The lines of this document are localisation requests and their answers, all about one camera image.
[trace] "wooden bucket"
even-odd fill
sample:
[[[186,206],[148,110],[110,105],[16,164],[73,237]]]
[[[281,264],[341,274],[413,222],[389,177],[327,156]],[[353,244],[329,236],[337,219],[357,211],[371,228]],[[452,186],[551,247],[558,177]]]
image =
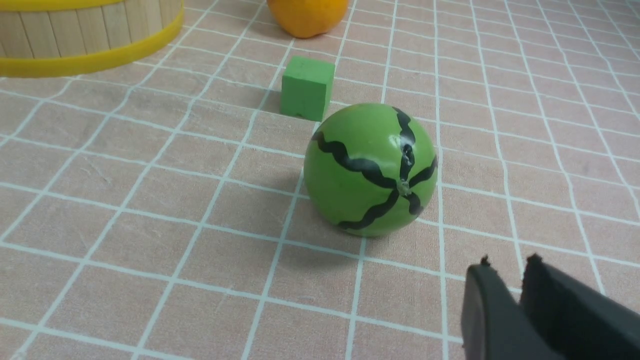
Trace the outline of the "wooden bucket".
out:
[[[125,65],[169,44],[183,18],[182,0],[0,0],[0,77]]]

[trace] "toy orange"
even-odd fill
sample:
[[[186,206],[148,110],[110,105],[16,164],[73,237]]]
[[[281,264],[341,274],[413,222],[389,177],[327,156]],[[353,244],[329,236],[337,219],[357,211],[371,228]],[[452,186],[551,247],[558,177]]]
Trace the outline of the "toy orange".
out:
[[[340,23],[349,0],[267,0],[284,31],[296,38],[324,34]]]

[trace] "green foam cube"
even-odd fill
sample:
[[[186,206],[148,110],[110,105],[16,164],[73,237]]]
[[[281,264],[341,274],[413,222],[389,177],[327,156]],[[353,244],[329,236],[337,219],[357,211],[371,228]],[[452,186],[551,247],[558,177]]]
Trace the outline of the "green foam cube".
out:
[[[322,121],[331,101],[335,65],[293,56],[282,75],[280,113]]]

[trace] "green ball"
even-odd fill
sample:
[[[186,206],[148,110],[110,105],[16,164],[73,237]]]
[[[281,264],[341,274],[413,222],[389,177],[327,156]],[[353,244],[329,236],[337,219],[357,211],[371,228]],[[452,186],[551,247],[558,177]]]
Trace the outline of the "green ball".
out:
[[[420,215],[433,196],[438,159],[413,117],[385,104],[356,104],[319,126],[304,171],[323,217],[348,233],[375,237]]]

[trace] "yellow band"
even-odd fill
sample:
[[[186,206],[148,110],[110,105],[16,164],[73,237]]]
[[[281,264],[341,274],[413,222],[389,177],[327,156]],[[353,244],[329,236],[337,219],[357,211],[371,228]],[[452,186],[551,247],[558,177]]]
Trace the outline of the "yellow band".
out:
[[[122,0],[0,0],[0,12],[54,12],[93,8]]]
[[[101,53],[50,59],[0,58],[0,77],[53,78],[118,67],[149,56],[169,44],[182,28],[184,8],[169,26],[133,44]]]

